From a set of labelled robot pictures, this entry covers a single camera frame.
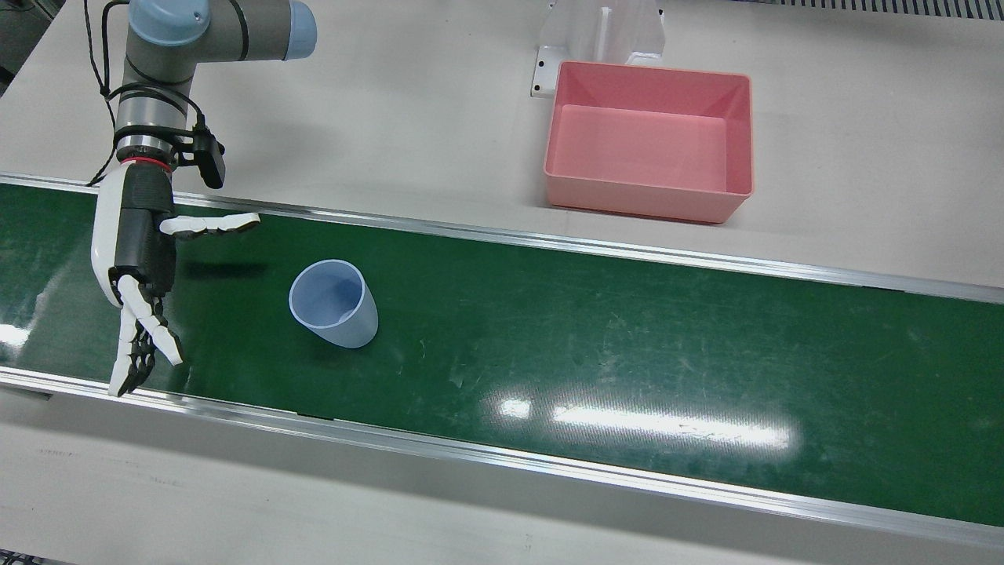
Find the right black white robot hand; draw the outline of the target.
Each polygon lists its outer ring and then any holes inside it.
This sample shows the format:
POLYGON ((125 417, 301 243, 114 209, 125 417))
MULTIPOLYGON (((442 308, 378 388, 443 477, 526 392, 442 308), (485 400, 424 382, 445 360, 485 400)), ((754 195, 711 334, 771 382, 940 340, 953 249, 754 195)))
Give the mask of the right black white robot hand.
POLYGON ((255 228, 255 213, 179 216, 172 173, 153 159, 130 158, 98 185, 90 260, 104 296, 119 310, 118 346, 107 393, 143 384, 161 354, 182 363, 180 338, 164 313, 176 275, 176 241, 255 228))

